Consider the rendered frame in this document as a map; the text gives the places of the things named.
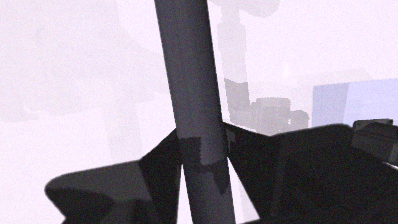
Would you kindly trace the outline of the dark grey cylinder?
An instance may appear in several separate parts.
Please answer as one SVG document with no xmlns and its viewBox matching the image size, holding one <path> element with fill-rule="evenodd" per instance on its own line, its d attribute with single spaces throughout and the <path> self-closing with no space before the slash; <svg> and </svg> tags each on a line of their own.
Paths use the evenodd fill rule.
<svg viewBox="0 0 398 224">
<path fill-rule="evenodd" d="M 236 224 L 207 0 L 154 0 L 192 224 Z"/>
</svg>

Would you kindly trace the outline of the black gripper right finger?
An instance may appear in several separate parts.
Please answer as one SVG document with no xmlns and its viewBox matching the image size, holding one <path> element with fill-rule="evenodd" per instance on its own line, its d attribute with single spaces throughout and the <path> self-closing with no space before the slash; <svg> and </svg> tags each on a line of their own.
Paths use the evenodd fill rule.
<svg viewBox="0 0 398 224">
<path fill-rule="evenodd" d="M 287 157 L 337 144 L 348 145 L 353 128 L 334 123 L 272 136 L 223 122 L 227 157 L 259 219 L 279 215 Z"/>
</svg>

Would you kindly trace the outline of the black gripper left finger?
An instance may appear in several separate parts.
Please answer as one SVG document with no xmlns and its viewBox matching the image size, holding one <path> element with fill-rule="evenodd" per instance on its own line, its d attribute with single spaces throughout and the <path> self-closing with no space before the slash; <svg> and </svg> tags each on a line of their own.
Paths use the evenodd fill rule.
<svg viewBox="0 0 398 224">
<path fill-rule="evenodd" d="M 138 160 L 72 171 L 49 180 L 44 193 L 69 213 L 139 198 L 152 224 L 178 224 L 182 160 L 176 128 Z"/>
</svg>

